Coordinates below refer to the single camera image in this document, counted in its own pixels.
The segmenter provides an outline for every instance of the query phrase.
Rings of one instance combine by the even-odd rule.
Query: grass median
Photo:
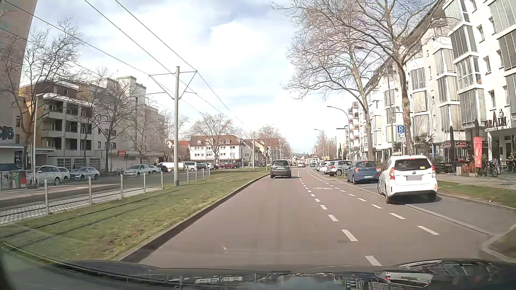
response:
[[[0,236],[60,261],[109,260],[266,173],[221,173],[147,195],[26,219],[0,227]]]

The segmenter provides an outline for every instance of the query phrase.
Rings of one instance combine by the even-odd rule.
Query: shop sign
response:
[[[0,126],[0,137],[2,140],[14,138],[14,129],[8,126]]]
[[[496,128],[500,126],[507,126],[507,117],[504,117],[504,111],[500,109],[498,117],[493,112],[493,120],[484,121],[484,128]]]

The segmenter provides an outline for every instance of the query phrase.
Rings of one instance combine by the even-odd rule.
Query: white minivan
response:
[[[378,192],[392,203],[393,196],[427,196],[430,202],[437,196],[436,169],[425,155],[391,156],[383,165]]]

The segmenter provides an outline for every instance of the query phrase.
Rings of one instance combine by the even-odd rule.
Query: facade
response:
[[[1,163],[22,163],[22,156],[20,152],[23,151],[23,146],[16,142],[16,135],[20,134],[19,126],[17,124],[17,109],[12,108],[14,95],[11,92],[18,90],[21,77],[21,60],[25,53],[26,41],[33,16],[36,9],[37,0],[13,0],[11,1],[18,7],[23,8],[29,13],[26,13],[5,1],[0,1],[0,57],[9,57],[18,65],[11,67],[10,79],[4,73],[6,67],[4,62],[0,61],[0,164]]]

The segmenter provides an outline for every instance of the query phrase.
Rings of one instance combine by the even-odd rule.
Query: red sign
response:
[[[475,150],[475,167],[482,167],[482,137],[473,138],[473,149]]]

